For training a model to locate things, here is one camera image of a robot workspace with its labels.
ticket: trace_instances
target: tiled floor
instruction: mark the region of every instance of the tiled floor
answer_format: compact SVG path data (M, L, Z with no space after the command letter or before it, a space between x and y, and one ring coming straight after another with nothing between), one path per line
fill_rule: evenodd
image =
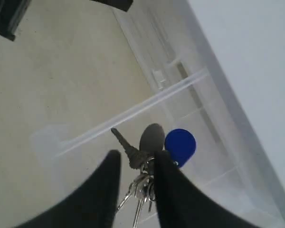
M74 136L152 95L110 7L32 1L12 43L0 37L0 228L56 202L29 136Z

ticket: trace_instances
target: black object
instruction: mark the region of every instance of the black object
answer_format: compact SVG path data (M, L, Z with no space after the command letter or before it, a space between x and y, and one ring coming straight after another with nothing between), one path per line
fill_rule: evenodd
M14 41L18 27L31 0L0 0L0 35Z
M120 162L119 152L110 151L74 193L18 228L111 228L118 197ZM168 152L155 153L154 181L161 228L257 228L192 185Z
M100 2L105 5L113 6L120 10L127 12L131 7L133 0L92 0L96 2Z

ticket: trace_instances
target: blue tag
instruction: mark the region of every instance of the blue tag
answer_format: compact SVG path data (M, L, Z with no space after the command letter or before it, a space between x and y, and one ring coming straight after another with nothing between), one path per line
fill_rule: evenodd
M178 167L182 167L195 153L196 141L190 132L175 129L168 133L165 149L170 153L172 160L178 163Z

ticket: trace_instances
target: floor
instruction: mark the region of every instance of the floor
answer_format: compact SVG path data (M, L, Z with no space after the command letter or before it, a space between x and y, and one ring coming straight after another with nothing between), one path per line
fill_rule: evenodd
M110 7L32 1L16 35L0 37L0 228L57 200L31 134L67 123L78 135L152 95Z

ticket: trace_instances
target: blue key fob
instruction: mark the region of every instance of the blue key fob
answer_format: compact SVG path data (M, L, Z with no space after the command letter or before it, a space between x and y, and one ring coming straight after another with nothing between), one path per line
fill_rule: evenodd
M168 133L165 149L172 160L178 163L178 167L182 167L195 153L196 140L187 130L175 129Z

